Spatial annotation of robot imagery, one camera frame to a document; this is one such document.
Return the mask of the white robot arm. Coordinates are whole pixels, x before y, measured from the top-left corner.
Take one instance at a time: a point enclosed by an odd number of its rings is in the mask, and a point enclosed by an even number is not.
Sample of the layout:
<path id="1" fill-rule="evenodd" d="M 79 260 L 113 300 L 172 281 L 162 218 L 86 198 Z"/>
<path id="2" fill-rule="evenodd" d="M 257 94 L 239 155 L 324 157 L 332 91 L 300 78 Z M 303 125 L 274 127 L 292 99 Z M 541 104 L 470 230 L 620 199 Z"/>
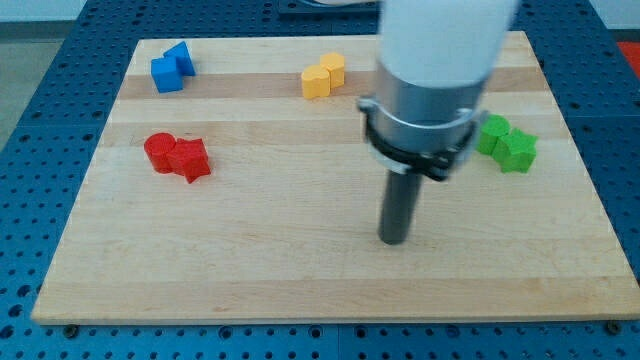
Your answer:
<path id="1" fill-rule="evenodd" d="M 365 134 L 400 174 L 443 181 L 468 157 L 518 0 L 382 3 L 374 91 L 359 100 Z"/>

